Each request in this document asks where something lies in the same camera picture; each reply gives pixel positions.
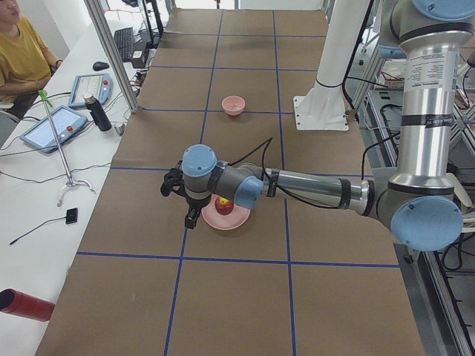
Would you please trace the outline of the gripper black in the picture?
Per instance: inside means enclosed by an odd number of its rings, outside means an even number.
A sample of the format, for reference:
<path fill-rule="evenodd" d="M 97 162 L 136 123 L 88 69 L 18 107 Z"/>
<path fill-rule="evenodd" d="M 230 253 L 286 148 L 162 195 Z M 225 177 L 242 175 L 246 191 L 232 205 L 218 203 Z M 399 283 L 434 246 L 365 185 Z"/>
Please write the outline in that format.
<path fill-rule="evenodd" d="M 205 208 L 211 201 L 211 196 L 208 195 L 202 199 L 195 199 L 186 197 L 186 202 L 189 205 L 188 213 L 185 216 L 185 227 L 188 229 L 194 229 L 197 221 L 200 218 L 201 210 Z"/>

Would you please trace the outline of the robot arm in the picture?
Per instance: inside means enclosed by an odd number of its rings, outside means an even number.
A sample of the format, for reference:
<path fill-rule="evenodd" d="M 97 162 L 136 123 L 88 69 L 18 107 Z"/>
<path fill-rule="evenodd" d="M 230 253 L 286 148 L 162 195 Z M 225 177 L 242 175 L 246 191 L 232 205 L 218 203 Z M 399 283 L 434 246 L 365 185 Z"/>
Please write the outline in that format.
<path fill-rule="evenodd" d="M 313 176 L 263 165 L 220 161 L 207 145 L 188 148 L 174 184 L 189 209 L 187 228 L 197 224 L 213 195 L 243 208 L 261 196 L 282 195 L 325 209 L 350 209 L 386 226 L 416 251 L 437 251 L 462 233 L 447 175 L 459 51 L 474 35 L 472 1 L 384 1 L 379 31 L 383 56 L 406 59 L 399 155 L 387 178 Z"/>

